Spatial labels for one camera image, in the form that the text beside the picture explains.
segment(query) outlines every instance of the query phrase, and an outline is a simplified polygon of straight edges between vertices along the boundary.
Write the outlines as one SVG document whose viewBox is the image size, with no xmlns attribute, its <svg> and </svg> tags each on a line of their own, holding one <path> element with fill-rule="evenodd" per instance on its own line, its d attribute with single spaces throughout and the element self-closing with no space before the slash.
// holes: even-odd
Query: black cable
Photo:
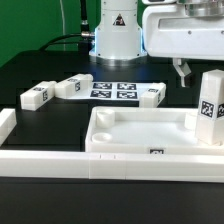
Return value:
<svg viewBox="0 0 224 224">
<path fill-rule="evenodd" d="M 81 34 L 80 33 L 71 33 L 71 34 L 67 34 L 67 35 L 63 35 L 60 37 L 56 37 L 52 40 L 50 40 L 48 43 L 46 43 L 45 45 L 43 45 L 39 50 L 40 51 L 44 51 L 46 50 L 50 45 L 52 45 L 53 43 L 59 41 L 59 40 L 64 40 L 64 39 L 68 39 L 68 38 L 72 38 L 72 37 L 80 37 Z"/>
<path fill-rule="evenodd" d="M 49 44 L 49 46 L 51 45 L 60 45 L 60 44 L 78 44 L 79 42 L 75 42 L 75 41 L 71 41 L 71 42 L 56 42 L 56 43 L 51 43 Z"/>
<path fill-rule="evenodd" d="M 89 31 L 89 24 L 87 21 L 87 10 L 86 10 L 86 0 L 80 0 L 81 7 L 81 32 Z"/>
<path fill-rule="evenodd" d="M 81 20 L 87 20 L 86 0 L 80 0 Z"/>
</svg>

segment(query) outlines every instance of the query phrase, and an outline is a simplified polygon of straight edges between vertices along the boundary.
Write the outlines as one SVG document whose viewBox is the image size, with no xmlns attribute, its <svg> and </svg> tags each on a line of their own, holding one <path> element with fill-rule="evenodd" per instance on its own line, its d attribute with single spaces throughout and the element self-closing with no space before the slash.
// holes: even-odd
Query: warning label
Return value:
<svg viewBox="0 0 224 224">
<path fill-rule="evenodd" d="M 125 26 L 124 20 L 121 14 L 118 15 L 117 19 L 113 23 L 114 26 Z"/>
</svg>

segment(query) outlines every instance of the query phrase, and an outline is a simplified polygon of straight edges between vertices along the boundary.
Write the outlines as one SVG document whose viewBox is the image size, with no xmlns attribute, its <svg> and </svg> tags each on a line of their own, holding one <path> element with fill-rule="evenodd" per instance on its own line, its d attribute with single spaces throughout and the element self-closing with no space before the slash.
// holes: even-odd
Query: label sticker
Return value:
<svg viewBox="0 0 224 224">
<path fill-rule="evenodd" d="M 165 154 L 164 149 L 149 149 L 148 150 L 149 154 Z"/>
<path fill-rule="evenodd" d="M 158 103 L 161 101 L 161 93 L 158 95 Z"/>
<path fill-rule="evenodd" d="M 212 118 L 213 117 L 213 112 L 214 112 L 214 104 L 202 101 L 201 103 L 201 114 Z"/>
<path fill-rule="evenodd" d="M 41 88 L 41 87 L 35 87 L 33 90 L 35 91 L 42 91 L 44 88 Z"/>
<path fill-rule="evenodd" d="M 123 90 L 136 90 L 136 84 L 130 84 L 130 83 L 118 83 L 117 89 L 123 89 Z"/>
<path fill-rule="evenodd" d="M 126 92 L 126 91 L 118 91 L 117 92 L 118 99 L 137 99 L 137 92 Z"/>
<path fill-rule="evenodd" d="M 148 92 L 151 92 L 151 93 L 157 93 L 159 90 L 158 89 L 148 89 Z"/>
<path fill-rule="evenodd" d="M 217 118 L 221 118 L 224 116 L 224 103 L 220 104 L 218 107 Z"/>
<path fill-rule="evenodd" d="M 121 14 L 118 15 L 116 20 L 113 23 L 114 26 L 125 26 L 124 19 L 122 18 Z"/>
<path fill-rule="evenodd" d="M 77 82 L 77 83 L 75 84 L 75 91 L 78 92 L 80 89 L 81 89 L 81 87 L 80 87 L 80 82 Z"/>
<path fill-rule="evenodd" d="M 43 101 L 48 99 L 47 90 L 43 92 Z"/>
<path fill-rule="evenodd" d="M 93 90 L 90 97 L 111 98 L 111 91 Z"/>
<path fill-rule="evenodd" d="M 104 83 L 104 82 L 94 83 L 93 89 L 112 89 L 112 83 Z"/>
<path fill-rule="evenodd" d="M 78 79 L 67 79 L 67 81 L 69 81 L 69 82 L 77 82 L 78 81 Z"/>
</svg>

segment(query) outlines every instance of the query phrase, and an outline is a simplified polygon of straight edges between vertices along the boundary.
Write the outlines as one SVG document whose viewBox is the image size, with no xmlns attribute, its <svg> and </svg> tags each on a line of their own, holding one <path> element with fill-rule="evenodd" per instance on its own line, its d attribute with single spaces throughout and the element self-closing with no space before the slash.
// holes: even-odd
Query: white box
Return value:
<svg viewBox="0 0 224 224">
<path fill-rule="evenodd" d="M 93 76 L 90 74 L 78 74 L 55 85 L 55 96 L 68 99 L 77 92 L 92 87 Z"/>
<path fill-rule="evenodd" d="M 153 83 L 152 86 L 144 92 L 139 99 L 139 107 L 155 108 L 164 99 L 166 93 L 166 84 Z"/>
<path fill-rule="evenodd" d="M 0 146 L 16 126 L 15 109 L 3 109 L 0 113 Z"/>
<path fill-rule="evenodd" d="M 197 114 L 197 109 L 95 107 L 87 131 L 86 151 L 224 155 L 223 144 L 209 146 L 198 141 L 194 124 L 186 125 L 186 114 Z"/>
<path fill-rule="evenodd" d="M 224 140 L 223 71 L 203 74 L 195 135 L 209 145 Z"/>
<path fill-rule="evenodd" d="M 20 95 L 23 110 L 35 111 L 51 98 L 54 97 L 54 86 L 56 82 L 41 82 L 25 93 Z"/>
</svg>

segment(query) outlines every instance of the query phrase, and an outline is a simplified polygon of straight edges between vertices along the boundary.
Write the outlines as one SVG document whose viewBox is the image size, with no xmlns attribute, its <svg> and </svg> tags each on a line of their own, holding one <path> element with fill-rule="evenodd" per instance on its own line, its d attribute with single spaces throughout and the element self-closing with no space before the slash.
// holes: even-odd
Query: white cube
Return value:
<svg viewBox="0 0 224 224">
<path fill-rule="evenodd" d="M 150 88 L 144 92 L 139 99 L 139 107 L 155 108 L 164 99 L 166 93 L 166 84 L 153 83 Z"/>
<path fill-rule="evenodd" d="M 15 109 L 3 109 L 0 113 L 0 146 L 16 126 Z"/>
<path fill-rule="evenodd" d="M 35 111 L 51 98 L 54 97 L 54 86 L 56 82 L 41 82 L 25 93 L 20 95 L 23 110 Z"/>
<path fill-rule="evenodd" d="M 55 85 L 55 96 L 68 99 L 77 92 L 92 87 L 93 76 L 90 74 L 78 74 Z"/>
<path fill-rule="evenodd" d="M 224 71 L 203 74 L 195 135 L 209 145 L 224 140 Z"/>
</svg>

